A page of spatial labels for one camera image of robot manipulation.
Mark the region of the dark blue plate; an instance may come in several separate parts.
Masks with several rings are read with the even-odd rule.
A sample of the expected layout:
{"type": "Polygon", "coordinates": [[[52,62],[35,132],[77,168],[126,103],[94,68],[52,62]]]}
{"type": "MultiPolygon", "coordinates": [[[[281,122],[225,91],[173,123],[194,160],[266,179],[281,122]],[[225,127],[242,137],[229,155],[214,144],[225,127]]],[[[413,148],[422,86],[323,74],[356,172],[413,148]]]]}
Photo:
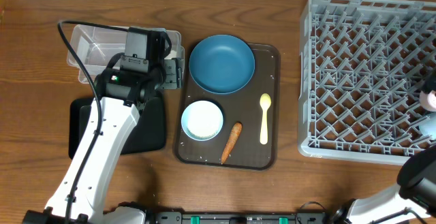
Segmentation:
{"type": "Polygon", "coordinates": [[[209,93],[235,93],[246,86],[255,73],[254,53],[238,37],[213,35],[192,50],[189,72],[193,81],[209,93]]]}

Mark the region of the pink white cup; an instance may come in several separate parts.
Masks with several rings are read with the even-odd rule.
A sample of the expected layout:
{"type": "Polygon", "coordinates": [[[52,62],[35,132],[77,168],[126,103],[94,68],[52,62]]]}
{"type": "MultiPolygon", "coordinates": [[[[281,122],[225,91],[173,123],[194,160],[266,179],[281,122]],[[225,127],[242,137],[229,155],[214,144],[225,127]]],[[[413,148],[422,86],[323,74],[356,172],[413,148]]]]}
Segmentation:
{"type": "Polygon", "coordinates": [[[424,91],[420,92],[419,96],[420,105],[429,112],[436,112],[436,96],[435,91],[430,91],[429,93],[425,93],[424,91]]]}

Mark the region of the yellow plastic spoon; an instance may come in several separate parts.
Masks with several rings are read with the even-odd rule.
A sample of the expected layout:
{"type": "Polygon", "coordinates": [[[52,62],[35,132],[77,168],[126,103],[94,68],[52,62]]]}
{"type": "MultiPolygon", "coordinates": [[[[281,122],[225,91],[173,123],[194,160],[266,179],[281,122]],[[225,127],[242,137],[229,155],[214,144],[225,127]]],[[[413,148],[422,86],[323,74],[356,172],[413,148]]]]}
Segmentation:
{"type": "Polygon", "coordinates": [[[270,95],[263,93],[260,97],[260,107],[262,109],[262,122],[260,128],[260,143],[268,143],[268,109],[271,105],[270,95]]]}

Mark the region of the light blue cup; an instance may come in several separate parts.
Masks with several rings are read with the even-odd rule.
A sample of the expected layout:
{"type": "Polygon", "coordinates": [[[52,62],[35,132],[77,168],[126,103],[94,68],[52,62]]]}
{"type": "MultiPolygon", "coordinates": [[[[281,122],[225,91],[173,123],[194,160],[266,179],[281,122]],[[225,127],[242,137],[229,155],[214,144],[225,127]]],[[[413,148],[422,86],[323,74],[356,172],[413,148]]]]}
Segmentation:
{"type": "Polygon", "coordinates": [[[435,140],[436,137],[436,118],[435,113],[432,112],[426,116],[428,119],[418,126],[420,133],[423,136],[430,137],[431,140],[435,140]]]}

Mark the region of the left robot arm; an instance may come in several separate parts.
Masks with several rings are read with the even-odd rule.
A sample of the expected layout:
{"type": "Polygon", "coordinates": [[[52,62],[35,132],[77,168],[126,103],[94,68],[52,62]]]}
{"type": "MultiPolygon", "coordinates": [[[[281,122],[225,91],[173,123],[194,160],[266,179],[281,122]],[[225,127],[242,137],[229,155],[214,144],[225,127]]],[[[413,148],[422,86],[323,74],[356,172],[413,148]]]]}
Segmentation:
{"type": "Polygon", "coordinates": [[[95,79],[89,121],[63,183],[43,212],[27,211],[24,223],[147,223],[146,210],[134,203],[105,213],[104,202],[126,141],[147,118],[143,108],[157,89],[181,88],[184,60],[114,64],[95,79]]]}

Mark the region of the light blue rice bowl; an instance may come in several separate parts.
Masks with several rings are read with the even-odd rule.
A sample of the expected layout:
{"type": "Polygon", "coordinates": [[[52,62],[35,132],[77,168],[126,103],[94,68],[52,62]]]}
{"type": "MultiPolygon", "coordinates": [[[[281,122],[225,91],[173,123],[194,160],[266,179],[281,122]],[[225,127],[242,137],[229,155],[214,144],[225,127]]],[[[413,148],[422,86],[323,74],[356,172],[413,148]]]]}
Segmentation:
{"type": "Polygon", "coordinates": [[[181,115],[181,128],[196,141],[214,138],[223,127],[223,112],[215,103],[199,100],[189,104],[181,115]]]}

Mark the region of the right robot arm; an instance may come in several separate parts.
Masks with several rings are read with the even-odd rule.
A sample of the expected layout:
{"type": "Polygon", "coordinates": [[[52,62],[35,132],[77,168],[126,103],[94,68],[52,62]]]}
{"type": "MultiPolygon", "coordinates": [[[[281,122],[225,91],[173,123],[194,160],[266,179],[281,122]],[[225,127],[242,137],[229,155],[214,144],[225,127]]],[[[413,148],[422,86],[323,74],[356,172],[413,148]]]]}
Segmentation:
{"type": "Polygon", "coordinates": [[[409,158],[396,184],[338,209],[329,223],[404,223],[435,217],[435,147],[409,158]]]}

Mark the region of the orange carrot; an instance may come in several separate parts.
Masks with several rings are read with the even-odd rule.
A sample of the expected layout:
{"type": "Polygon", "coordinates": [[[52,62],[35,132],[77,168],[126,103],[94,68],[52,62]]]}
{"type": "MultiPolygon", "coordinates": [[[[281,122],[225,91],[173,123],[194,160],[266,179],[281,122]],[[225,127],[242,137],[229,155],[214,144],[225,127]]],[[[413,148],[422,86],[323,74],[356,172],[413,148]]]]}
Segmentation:
{"type": "Polygon", "coordinates": [[[232,127],[228,141],[221,155],[221,164],[224,164],[227,161],[228,157],[230,156],[232,149],[237,143],[242,128],[243,125],[240,122],[235,123],[234,126],[232,127]]]}

